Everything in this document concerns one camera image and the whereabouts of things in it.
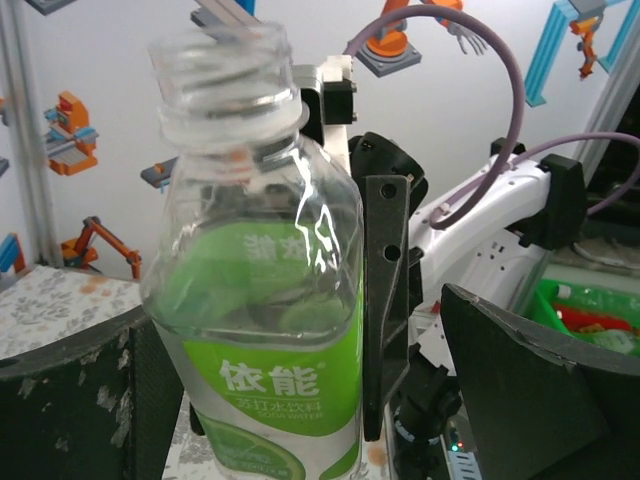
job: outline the red object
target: red object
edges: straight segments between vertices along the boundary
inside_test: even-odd
[[[600,325],[605,330],[624,330],[632,332],[629,322],[621,318],[610,315],[587,312],[567,307],[566,305],[554,304],[553,308],[562,315],[562,322],[571,332],[579,332],[585,327]]]

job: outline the bottle mouth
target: bottle mouth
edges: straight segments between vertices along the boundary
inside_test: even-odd
[[[277,23],[192,29],[149,47],[172,143],[265,141],[305,120],[291,47]]]

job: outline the plastic bottle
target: plastic bottle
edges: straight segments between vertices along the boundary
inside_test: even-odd
[[[362,205],[301,136],[277,25],[156,42],[165,138],[182,155],[145,310],[234,479],[329,480],[360,465]]]

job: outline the screw hole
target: screw hole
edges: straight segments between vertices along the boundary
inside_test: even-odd
[[[384,198],[391,199],[396,196],[396,193],[398,193],[398,191],[396,190],[395,185],[387,183],[386,185],[382,186],[382,188],[380,189],[380,193]]]
[[[390,262],[397,262],[400,260],[400,249],[395,245],[389,245],[384,249],[384,258]]]

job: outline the patterned surface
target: patterned surface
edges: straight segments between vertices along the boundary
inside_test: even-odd
[[[0,292],[0,358],[53,343],[139,304],[133,282],[38,266]]]
[[[139,304],[138,285],[71,270],[36,267],[0,292],[0,358],[55,342]],[[209,443],[191,433],[183,400],[163,480],[222,480]],[[384,437],[365,443],[351,480],[389,479]]]

